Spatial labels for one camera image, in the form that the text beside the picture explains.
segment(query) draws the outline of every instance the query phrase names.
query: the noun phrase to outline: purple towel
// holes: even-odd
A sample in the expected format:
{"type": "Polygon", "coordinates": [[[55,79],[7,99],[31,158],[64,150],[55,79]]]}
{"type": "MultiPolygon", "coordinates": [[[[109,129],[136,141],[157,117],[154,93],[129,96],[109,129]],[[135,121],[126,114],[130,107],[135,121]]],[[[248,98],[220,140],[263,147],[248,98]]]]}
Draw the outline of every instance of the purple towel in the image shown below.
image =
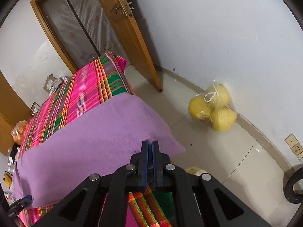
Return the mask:
{"type": "Polygon", "coordinates": [[[116,95],[26,151],[16,164],[14,197],[32,195],[33,208],[56,204],[90,174],[104,176],[129,163],[143,140],[158,140],[170,157],[185,152],[144,101],[116,95]]]}

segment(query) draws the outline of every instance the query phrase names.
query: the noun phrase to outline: wooden door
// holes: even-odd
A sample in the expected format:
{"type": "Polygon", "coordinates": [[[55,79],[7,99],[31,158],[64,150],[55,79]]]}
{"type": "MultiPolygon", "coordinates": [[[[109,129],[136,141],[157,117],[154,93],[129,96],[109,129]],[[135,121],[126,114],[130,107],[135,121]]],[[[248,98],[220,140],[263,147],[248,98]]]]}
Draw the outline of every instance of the wooden door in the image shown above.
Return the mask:
{"type": "Polygon", "coordinates": [[[0,71],[0,152],[7,156],[7,150],[14,144],[11,131],[21,120],[30,120],[31,109],[20,99],[0,71]]]}
{"type": "Polygon", "coordinates": [[[15,127],[21,120],[31,118],[31,109],[20,99],[0,71],[0,114],[15,127]]]}
{"type": "Polygon", "coordinates": [[[11,136],[12,130],[13,126],[11,126],[0,114],[0,152],[5,156],[7,156],[8,149],[12,148],[15,143],[11,136]]]}
{"type": "Polygon", "coordinates": [[[99,0],[130,63],[158,91],[162,91],[154,64],[126,0],[99,0]]]}

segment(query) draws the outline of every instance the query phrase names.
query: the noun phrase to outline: cardboard box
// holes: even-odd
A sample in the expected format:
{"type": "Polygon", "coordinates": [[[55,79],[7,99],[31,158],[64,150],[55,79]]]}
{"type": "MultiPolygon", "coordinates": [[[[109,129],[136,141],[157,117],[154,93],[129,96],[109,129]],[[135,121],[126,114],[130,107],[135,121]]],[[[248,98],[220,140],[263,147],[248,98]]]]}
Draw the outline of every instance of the cardboard box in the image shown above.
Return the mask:
{"type": "Polygon", "coordinates": [[[54,81],[57,80],[52,74],[49,75],[45,81],[43,89],[49,93],[51,91],[52,86],[54,85],[54,81]]]}

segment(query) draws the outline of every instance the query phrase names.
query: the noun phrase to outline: tile floor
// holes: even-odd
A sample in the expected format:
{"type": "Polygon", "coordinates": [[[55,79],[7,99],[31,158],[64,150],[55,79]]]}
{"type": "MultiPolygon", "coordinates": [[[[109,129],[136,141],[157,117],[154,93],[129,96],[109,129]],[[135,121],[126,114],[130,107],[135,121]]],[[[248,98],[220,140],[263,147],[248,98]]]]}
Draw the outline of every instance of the tile floor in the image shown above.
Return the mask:
{"type": "Polygon", "coordinates": [[[182,168],[206,170],[273,227],[285,227],[299,205],[285,199],[284,173],[277,163],[237,123],[228,132],[216,132],[194,121],[187,107],[197,93],[165,73],[158,74],[162,93],[133,66],[125,69],[136,95],[158,112],[186,148],[172,162],[182,168]]]}

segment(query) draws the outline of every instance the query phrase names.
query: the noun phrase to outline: black gripper frame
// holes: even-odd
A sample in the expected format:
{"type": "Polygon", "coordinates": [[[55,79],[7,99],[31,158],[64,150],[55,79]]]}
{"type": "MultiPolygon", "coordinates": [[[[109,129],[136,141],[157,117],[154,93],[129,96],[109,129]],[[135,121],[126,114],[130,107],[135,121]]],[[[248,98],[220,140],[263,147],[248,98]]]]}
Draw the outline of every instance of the black gripper frame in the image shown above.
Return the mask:
{"type": "Polygon", "coordinates": [[[154,191],[172,192],[178,227],[270,227],[210,174],[166,169],[170,158],[160,153],[158,141],[143,141],[130,164],[135,168],[88,177],[33,227],[124,227],[129,192],[144,192],[152,175],[154,191]]]}

